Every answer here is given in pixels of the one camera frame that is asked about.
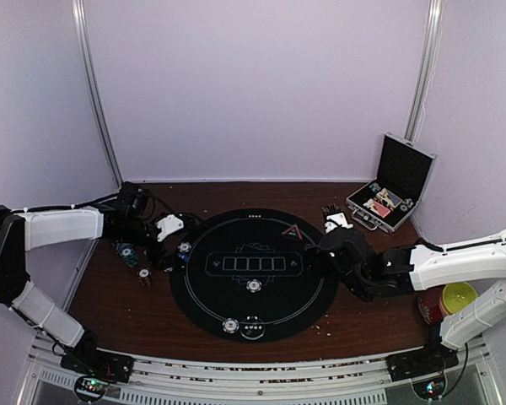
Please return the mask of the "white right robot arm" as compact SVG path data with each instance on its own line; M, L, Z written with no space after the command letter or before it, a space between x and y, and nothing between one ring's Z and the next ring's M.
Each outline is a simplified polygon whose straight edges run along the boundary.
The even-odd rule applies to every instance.
M440 285L493 280L472 303L445 317L416 366L435 371L470 339L506 318L506 229L484 238L436 246L420 240L378 253L357 229L328 220L328 230L305 249L313 268L334 275L359 299L415 294Z

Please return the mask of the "red triangular button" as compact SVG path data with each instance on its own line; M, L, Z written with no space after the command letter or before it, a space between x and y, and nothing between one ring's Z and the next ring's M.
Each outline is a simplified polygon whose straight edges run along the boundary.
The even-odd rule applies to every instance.
M302 233L301 233L300 228L297 224L294 224L294 225L290 226L289 228L287 228L286 230L284 230L281 233L281 235L291 238L291 239L294 239L294 240L302 240L303 239Z

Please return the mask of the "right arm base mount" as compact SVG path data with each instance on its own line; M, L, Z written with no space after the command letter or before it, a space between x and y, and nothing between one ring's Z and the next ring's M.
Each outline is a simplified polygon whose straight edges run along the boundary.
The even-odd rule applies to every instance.
M403 381L439 373L459 364L456 351L441 348L434 348L433 350L420 348L400 354L392 354L385 361L392 381Z

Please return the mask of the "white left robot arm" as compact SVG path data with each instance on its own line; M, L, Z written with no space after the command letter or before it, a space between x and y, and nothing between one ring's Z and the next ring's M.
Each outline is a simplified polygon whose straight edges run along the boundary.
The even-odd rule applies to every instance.
M61 345L87 375L104 368L96 336L44 293L26 270L26 254L35 248L78 240L108 239L142 246L148 260L164 265L165 239L186 229L185 216L167 208L145 217L151 191L131 182L113 194L70 205L10 209L0 205L0 304Z

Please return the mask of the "single blue-white poker chip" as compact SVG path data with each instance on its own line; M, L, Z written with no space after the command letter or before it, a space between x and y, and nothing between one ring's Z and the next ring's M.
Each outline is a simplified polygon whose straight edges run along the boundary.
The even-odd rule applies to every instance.
M178 251L181 253L187 253L191 250L191 244L189 242L181 242L178 245Z

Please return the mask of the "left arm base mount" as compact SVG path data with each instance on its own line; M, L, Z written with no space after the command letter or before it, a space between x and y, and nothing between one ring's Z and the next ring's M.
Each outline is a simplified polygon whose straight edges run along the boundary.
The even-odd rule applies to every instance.
M91 362L88 360L77 361L71 356L65 355L60 361L60 366L63 369L94 376L111 383L127 383L134 366L134 358L124 354L98 351L96 360Z

